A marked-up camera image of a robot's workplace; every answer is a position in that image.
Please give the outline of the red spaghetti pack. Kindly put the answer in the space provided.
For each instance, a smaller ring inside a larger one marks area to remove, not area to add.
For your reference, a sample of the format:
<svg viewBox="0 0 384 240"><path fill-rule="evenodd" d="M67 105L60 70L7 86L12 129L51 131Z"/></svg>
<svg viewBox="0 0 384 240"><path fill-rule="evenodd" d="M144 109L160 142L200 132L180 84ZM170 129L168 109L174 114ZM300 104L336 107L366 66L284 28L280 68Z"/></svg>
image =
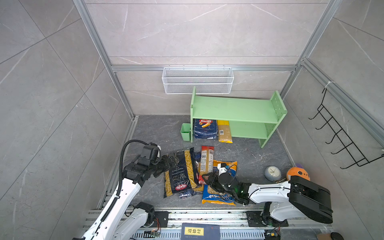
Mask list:
<svg viewBox="0 0 384 240"><path fill-rule="evenodd" d="M202 146L199 170L199 184L204 185L203 175L213 172L214 147Z"/></svg>

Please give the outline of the yellow spaghetti bag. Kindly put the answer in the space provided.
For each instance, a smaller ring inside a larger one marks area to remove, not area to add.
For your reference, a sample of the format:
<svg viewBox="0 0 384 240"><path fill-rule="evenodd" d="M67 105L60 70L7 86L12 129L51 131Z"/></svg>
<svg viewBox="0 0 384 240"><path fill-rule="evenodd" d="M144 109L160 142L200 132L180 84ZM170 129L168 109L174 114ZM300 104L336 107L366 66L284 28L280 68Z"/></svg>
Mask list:
<svg viewBox="0 0 384 240"><path fill-rule="evenodd" d="M221 143L233 143L229 121L217 120L218 136Z"/></svg>

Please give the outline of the blue Barilla rigatoni box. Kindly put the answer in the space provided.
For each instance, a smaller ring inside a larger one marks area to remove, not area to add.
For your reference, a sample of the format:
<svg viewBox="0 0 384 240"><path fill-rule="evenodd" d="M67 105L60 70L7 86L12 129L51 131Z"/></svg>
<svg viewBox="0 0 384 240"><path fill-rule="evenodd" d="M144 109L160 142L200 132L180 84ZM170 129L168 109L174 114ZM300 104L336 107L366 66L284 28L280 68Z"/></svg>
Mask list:
<svg viewBox="0 0 384 240"><path fill-rule="evenodd" d="M193 135L196 139L214 140L218 136L216 120L194 119Z"/></svg>

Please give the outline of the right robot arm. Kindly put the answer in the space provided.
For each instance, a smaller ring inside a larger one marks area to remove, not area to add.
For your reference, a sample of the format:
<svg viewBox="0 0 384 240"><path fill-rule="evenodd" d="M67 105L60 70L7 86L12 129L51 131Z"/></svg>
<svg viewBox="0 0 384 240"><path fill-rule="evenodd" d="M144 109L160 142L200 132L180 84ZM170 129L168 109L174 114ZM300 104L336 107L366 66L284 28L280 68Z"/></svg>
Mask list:
<svg viewBox="0 0 384 240"><path fill-rule="evenodd" d="M322 224L333 223L331 193L328 189L299 176L278 184L258 185L239 182L230 173L209 173L204 183L231 196L236 203L264 203L260 220L264 225L287 219L308 217Z"/></svg>

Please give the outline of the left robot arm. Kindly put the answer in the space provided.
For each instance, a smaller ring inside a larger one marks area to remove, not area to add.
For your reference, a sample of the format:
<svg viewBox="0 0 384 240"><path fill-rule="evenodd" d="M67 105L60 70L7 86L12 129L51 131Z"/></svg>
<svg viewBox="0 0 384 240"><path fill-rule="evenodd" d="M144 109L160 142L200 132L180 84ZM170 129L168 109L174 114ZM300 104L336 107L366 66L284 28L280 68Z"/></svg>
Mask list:
<svg viewBox="0 0 384 240"><path fill-rule="evenodd" d="M144 146L141 154L124 166L126 148L131 143ZM139 228L150 227L155 220L155 209L143 202L134 207L123 223L120 221L145 181L152 176L157 178L178 163L179 159L175 154L162 155L161 147L157 144L148 144L141 140L127 141L120 154L118 186L101 214L80 239L130 240Z"/></svg>

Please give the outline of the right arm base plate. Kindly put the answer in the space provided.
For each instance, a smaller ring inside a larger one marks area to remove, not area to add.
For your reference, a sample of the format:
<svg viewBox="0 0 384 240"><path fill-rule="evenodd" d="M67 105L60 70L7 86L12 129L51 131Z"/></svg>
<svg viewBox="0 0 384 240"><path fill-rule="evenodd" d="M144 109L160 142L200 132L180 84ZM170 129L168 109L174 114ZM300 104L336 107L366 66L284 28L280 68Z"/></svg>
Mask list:
<svg viewBox="0 0 384 240"><path fill-rule="evenodd" d="M262 211L246 211L246 219L249 227L288 227L288 221L277 221Z"/></svg>

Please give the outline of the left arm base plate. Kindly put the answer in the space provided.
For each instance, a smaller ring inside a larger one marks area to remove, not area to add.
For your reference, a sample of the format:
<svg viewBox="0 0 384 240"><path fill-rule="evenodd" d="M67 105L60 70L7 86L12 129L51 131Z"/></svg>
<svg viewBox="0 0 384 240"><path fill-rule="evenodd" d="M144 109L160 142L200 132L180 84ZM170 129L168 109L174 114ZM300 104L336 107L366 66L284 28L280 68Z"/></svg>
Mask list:
<svg viewBox="0 0 384 240"><path fill-rule="evenodd" d="M169 221L169 212L153 212L148 214L146 223L144 224L145 228L166 228Z"/></svg>

